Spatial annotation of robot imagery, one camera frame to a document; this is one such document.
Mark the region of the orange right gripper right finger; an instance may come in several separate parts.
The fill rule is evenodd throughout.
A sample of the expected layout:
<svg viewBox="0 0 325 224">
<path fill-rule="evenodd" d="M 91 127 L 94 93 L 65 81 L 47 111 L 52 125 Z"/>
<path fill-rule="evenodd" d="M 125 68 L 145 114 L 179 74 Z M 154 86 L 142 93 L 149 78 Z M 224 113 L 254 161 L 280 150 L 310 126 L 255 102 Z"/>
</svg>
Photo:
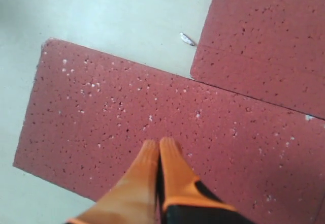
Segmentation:
<svg viewBox="0 0 325 224">
<path fill-rule="evenodd" d="M 159 208 L 161 223 L 253 223 L 202 183 L 170 137 L 159 142 Z"/>
</svg>

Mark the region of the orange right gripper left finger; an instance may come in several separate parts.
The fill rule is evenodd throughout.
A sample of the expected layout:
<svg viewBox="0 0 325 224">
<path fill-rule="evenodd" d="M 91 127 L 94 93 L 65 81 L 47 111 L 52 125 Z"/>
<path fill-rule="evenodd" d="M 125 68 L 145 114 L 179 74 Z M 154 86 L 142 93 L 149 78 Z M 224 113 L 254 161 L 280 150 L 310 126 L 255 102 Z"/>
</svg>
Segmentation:
<svg viewBox="0 0 325 224">
<path fill-rule="evenodd" d="M 158 143 L 145 140 L 117 184 L 67 223 L 155 223 L 158 158 Z"/>
</svg>

